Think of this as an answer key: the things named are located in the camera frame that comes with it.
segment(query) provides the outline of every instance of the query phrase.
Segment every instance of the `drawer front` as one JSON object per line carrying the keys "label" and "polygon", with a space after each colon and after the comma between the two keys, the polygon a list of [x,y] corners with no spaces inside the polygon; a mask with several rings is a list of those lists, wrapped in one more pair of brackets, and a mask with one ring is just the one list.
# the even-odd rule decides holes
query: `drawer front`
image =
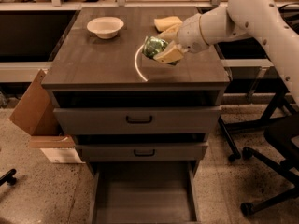
{"label": "drawer front", "polygon": [[67,134],[209,133],[221,109],[198,108],[57,108],[54,114]]}
{"label": "drawer front", "polygon": [[163,146],[76,146],[83,161],[198,161],[204,158],[207,142]]}
{"label": "drawer front", "polygon": [[99,163],[89,223],[197,223],[186,161]]}

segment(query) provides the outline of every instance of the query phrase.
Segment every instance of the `workbench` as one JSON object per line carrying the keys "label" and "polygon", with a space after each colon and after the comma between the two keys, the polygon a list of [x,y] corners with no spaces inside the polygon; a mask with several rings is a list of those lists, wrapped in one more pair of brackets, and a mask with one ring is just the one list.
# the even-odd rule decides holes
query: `workbench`
{"label": "workbench", "polygon": [[[155,18],[197,12],[83,8],[43,79],[57,120],[94,175],[91,223],[200,222],[193,176],[229,77],[214,47],[176,66],[136,54],[146,36],[158,34]],[[102,40],[86,29],[102,16],[124,21],[116,37]]]}

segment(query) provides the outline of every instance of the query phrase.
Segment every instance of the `cardboard box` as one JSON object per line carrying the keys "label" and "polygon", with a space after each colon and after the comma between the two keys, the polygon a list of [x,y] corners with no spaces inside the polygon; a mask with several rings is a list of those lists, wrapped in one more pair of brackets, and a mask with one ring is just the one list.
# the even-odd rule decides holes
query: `cardboard box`
{"label": "cardboard box", "polygon": [[82,163],[72,138],[62,135],[54,106],[41,86],[45,75],[42,70],[37,73],[9,119],[31,135],[28,147],[40,148],[51,162]]}

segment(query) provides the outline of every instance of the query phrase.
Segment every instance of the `bowl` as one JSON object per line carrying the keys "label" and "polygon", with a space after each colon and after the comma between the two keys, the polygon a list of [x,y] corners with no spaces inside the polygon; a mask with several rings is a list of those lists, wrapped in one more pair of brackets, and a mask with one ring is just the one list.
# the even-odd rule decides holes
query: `bowl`
{"label": "bowl", "polygon": [[123,21],[115,17],[93,19],[87,24],[87,29],[102,39],[111,39],[122,28]]}

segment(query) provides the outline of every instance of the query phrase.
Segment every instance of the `drawer handle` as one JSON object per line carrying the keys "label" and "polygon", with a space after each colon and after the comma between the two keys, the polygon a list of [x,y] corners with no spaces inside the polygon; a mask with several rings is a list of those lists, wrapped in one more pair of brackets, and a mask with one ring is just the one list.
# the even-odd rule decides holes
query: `drawer handle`
{"label": "drawer handle", "polygon": [[130,116],[126,116],[125,120],[127,121],[127,123],[130,123],[130,124],[152,123],[152,116],[149,116],[149,117],[143,118],[143,119],[134,119]]}
{"label": "drawer handle", "polygon": [[134,149],[134,155],[136,157],[152,157],[156,154],[156,150],[147,150],[147,151],[138,151],[136,149]]}

